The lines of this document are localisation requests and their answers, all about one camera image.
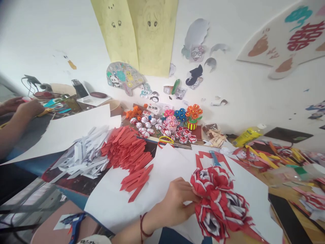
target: yellow paper poster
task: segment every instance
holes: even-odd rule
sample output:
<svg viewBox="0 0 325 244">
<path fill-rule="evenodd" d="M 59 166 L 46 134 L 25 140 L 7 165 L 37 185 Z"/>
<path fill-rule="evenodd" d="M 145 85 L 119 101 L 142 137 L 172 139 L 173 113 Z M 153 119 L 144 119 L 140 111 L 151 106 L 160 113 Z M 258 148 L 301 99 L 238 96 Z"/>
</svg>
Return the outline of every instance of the yellow paper poster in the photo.
<svg viewBox="0 0 325 244">
<path fill-rule="evenodd" d="M 128 4 L 140 73 L 168 77 L 178 0 L 128 0 Z"/>
<path fill-rule="evenodd" d="M 127 0 L 91 0 L 91 4 L 111 62 L 128 63 L 139 70 L 137 46 Z"/>
</svg>

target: pile of white paper strips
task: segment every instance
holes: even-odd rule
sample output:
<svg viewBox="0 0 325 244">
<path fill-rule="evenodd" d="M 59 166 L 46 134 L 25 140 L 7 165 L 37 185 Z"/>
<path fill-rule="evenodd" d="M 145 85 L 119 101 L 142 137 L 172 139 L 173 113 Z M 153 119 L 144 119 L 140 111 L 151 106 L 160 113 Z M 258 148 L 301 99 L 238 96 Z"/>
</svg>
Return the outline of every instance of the pile of white paper strips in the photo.
<svg viewBox="0 0 325 244">
<path fill-rule="evenodd" d="M 93 127 L 87 136 L 75 140 L 75 144 L 51 168 L 51 170 L 59 168 L 62 173 L 50 183 L 56 182 L 66 173 L 70 174 L 68 180 L 78 175 L 97 178 L 109 162 L 107 156 L 101 156 L 101 148 L 109 139 L 111 131 L 108 125 L 101 128 Z"/>
</svg>

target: yellow bottle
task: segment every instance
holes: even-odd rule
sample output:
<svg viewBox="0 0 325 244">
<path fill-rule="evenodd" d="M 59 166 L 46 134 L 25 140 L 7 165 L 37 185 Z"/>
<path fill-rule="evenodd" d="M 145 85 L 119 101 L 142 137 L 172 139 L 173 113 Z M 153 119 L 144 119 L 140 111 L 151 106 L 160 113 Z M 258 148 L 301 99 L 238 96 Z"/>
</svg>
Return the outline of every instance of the yellow bottle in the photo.
<svg viewBox="0 0 325 244">
<path fill-rule="evenodd" d="M 245 145 L 245 143 L 262 136 L 264 134 L 263 130 L 265 128 L 266 125 L 264 124 L 258 124 L 257 126 L 249 127 L 239 137 L 233 140 L 232 144 L 235 147 L 242 147 L 243 145 Z"/>
</svg>

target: stack of red paper strips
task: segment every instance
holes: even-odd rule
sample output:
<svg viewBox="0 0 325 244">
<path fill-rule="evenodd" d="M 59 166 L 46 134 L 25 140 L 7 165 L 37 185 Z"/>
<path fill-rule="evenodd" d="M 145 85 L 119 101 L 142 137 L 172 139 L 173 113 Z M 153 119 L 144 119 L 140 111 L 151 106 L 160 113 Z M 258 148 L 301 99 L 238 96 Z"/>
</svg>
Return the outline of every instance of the stack of red paper strips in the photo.
<svg viewBox="0 0 325 244">
<path fill-rule="evenodd" d="M 136 191 L 129 202 L 133 202 L 149 179 L 153 164 L 145 168 L 152 160 L 150 152 L 144 152 L 146 141 L 137 138 L 138 132 L 129 126 L 114 129 L 107 143 L 102 146 L 102 156 L 107 155 L 107 168 L 128 169 L 130 175 L 121 182 L 121 190 Z"/>
</svg>

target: bracelet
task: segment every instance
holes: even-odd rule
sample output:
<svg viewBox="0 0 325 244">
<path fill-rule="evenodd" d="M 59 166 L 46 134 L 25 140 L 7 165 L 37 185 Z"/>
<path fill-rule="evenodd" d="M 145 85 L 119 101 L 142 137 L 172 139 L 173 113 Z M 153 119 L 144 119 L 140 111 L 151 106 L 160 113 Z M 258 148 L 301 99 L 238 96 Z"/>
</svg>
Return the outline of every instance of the bracelet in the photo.
<svg viewBox="0 0 325 244">
<path fill-rule="evenodd" d="M 141 244 L 143 244 L 142 234 L 143 234 L 145 237 L 151 237 L 152 234 L 153 234 L 153 232 L 152 232 L 150 235 L 148 235 L 148 234 L 146 234 L 146 233 L 143 231 L 143 229 L 142 229 L 142 222 L 143 222 L 143 219 L 144 219 L 144 217 L 145 217 L 146 214 L 147 214 L 147 212 L 146 212 L 143 216 L 140 215 Z"/>
</svg>

